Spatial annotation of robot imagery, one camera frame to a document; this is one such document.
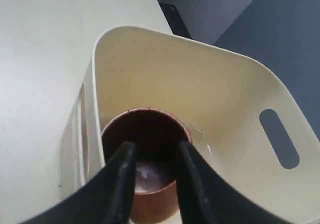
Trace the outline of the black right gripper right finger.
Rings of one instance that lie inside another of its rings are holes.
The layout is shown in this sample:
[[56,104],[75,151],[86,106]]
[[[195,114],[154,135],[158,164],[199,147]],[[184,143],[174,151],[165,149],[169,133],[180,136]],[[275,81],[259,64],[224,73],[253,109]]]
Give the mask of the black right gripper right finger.
[[224,181],[195,147],[177,146],[177,196],[184,224],[270,224],[268,212]]

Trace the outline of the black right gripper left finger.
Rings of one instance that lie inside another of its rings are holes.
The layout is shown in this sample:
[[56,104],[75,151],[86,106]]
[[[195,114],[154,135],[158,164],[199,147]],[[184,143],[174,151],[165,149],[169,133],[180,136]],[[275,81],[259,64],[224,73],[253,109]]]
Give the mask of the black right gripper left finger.
[[136,184],[136,145],[123,142],[87,184],[28,224],[127,224]]

